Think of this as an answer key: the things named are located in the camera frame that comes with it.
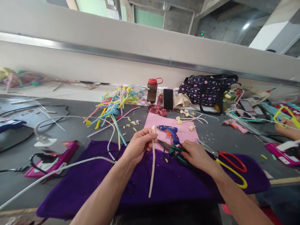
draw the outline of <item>brown bottle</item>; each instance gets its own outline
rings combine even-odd
[[[148,95],[147,95],[147,102],[151,102],[151,103],[154,103],[156,102],[156,93],[157,93],[157,85],[158,84],[161,84],[163,82],[163,79],[162,79],[162,82],[160,83],[157,83],[157,79],[162,79],[162,78],[156,78],[156,79],[149,79],[148,80],[148,86],[147,86],[147,89],[148,89]]]

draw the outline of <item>table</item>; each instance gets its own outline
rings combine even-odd
[[[9,110],[18,109],[35,103],[19,103],[19,104],[10,104],[9,101],[16,101],[16,99],[31,99],[31,97],[20,97],[20,96],[11,96],[11,95],[0,95],[0,114]],[[75,116],[88,116],[95,109],[97,102],[82,102],[82,101],[73,101],[73,100],[64,100],[64,99],[51,99],[51,98],[42,98],[38,99],[42,104],[51,104],[51,105],[67,105],[67,110],[70,115]],[[58,106],[44,106],[48,111],[54,111],[55,114],[51,114],[52,117],[66,115],[65,107]],[[126,105],[124,112],[128,112],[132,109],[132,105]],[[33,111],[29,112],[24,110],[21,112],[10,114],[11,119],[19,119],[27,122],[29,126],[34,127],[39,121],[48,118],[44,113],[40,111],[38,107],[32,108]],[[140,120],[139,124],[134,126],[137,130],[143,129],[147,115],[148,108],[141,106],[141,108],[134,110],[128,116],[130,116],[131,121]],[[173,111],[168,114],[168,118],[176,118],[179,115],[179,112]],[[271,153],[264,147],[264,144],[258,140],[255,136],[250,134],[242,134],[240,131],[233,129],[231,126],[220,126],[221,122],[224,119],[227,119],[228,116],[222,115],[218,119],[211,118],[203,115],[204,119],[208,121],[209,124],[201,124],[195,122],[196,130],[199,135],[199,138],[208,144],[212,149],[226,151],[230,153],[242,153],[251,156],[255,159],[259,165],[266,171],[268,171],[274,178],[275,181],[271,183],[282,184],[282,183],[297,183],[300,182],[300,174],[289,167],[284,166],[278,160],[274,160],[271,156]],[[135,133],[133,130],[133,125],[130,127],[125,127],[126,124],[130,122],[127,119],[122,119],[118,122],[121,133],[127,133],[124,136],[125,141],[130,141],[131,137]],[[58,122],[58,124],[65,130],[62,130],[58,125],[54,124],[41,129],[43,134],[51,138],[57,138],[59,141],[72,141],[78,140],[80,148],[77,150],[73,156],[70,163],[74,162],[81,152],[87,147],[90,139],[87,138],[87,135],[95,132],[94,128],[84,127],[82,120],[79,118],[66,118]],[[270,130],[270,126],[263,126],[266,130]],[[15,135],[24,135],[17,130],[14,131]],[[112,128],[108,128],[92,137],[93,140],[109,140],[112,134]],[[14,141],[14,135],[10,135],[8,141]],[[112,141],[117,142],[118,137],[115,134]],[[22,144],[19,144],[7,151],[0,152],[0,170],[2,169],[11,169],[20,166],[29,165],[29,158],[34,153],[38,153],[39,150],[36,149],[33,145],[37,141],[33,135],[28,140],[24,141]],[[21,190],[26,188],[28,185],[34,182],[34,179],[25,178],[20,172],[4,172],[0,173],[0,204],[3,204],[15,194],[19,193]],[[36,208],[40,203],[45,199],[48,193],[52,188],[59,182],[60,179],[54,179],[46,182],[45,184],[38,184],[21,195],[17,200],[9,204],[4,210],[20,210],[20,209],[29,209]]]

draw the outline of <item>purple towel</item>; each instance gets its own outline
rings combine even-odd
[[[77,161],[84,160],[97,153],[107,151],[107,141],[93,141],[89,143],[86,150],[82,152]],[[118,150],[116,143],[111,143],[110,150]],[[152,171],[152,152],[144,154],[142,161],[135,168],[130,181],[121,198],[117,215],[125,214],[141,206],[157,203],[212,199],[223,202],[214,180],[201,170],[190,170],[179,164],[176,159],[167,163],[160,150],[155,151],[155,173],[151,198],[148,198],[150,178]],[[247,155],[235,154],[247,167],[247,173],[241,173],[248,183],[244,190],[246,194],[266,191],[270,183],[260,166]],[[219,159],[229,165],[222,157]],[[112,164],[102,159],[95,159],[80,164],[68,176],[64,177],[59,184],[49,193],[37,210],[37,215],[46,218],[72,219],[81,208],[87,198],[102,182],[111,169]],[[226,168],[229,176],[237,183],[241,180]]]

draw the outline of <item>green pliers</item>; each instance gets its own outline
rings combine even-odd
[[[183,165],[183,166],[188,166],[189,165],[189,163],[184,158],[182,158],[182,156],[180,154],[181,152],[187,152],[184,148],[176,147],[175,145],[169,145],[168,143],[163,142],[161,140],[158,140],[158,144],[160,144],[164,148],[164,152],[165,152],[165,150],[168,150],[169,155],[176,158],[177,161],[181,165]]]

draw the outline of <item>metal rail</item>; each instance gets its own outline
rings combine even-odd
[[[292,80],[284,80],[284,79],[267,77],[267,76],[256,75],[256,74],[248,74],[248,73],[242,73],[242,72],[237,72],[237,71],[232,71],[232,70],[212,68],[212,67],[190,64],[190,63],[185,63],[185,62],[173,61],[173,60],[169,60],[169,59],[161,59],[161,58],[143,56],[143,55],[138,55],[138,54],[132,54],[132,53],[128,53],[128,52],[109,50],[109,49],[104,49],[104,48],[89,47],[89,46],[78,45],[78,44],[52,41],[52,40],[41,39],[41,38],[36,38],[36,37],[22,36],[22,35],[18,35],[18,34],[10,34],[10,33],[0,32],[0,41],[18,43],[18,44],[26,44],[26,45],[32,45],[32,46],[37,46],[37,47],[43,47],[43,48],[52,48],[52,49],[57,49],[57,50],[84,53],[84,54],[90,54],[90,55],[104,56],[104,57],[110,57],[110,58],[117,58],[117,59],[140,62],[140,63],[148,63],[148,64],[168,66],[168,67],[194,70],[194,71],[201,71],[201,72],[207,72],[207,73],[236,74],[240,78],[258,80],[258,81],[266,81],[266,82],[279,83],[279,84],[300,87],[300,82],[292,81]]]

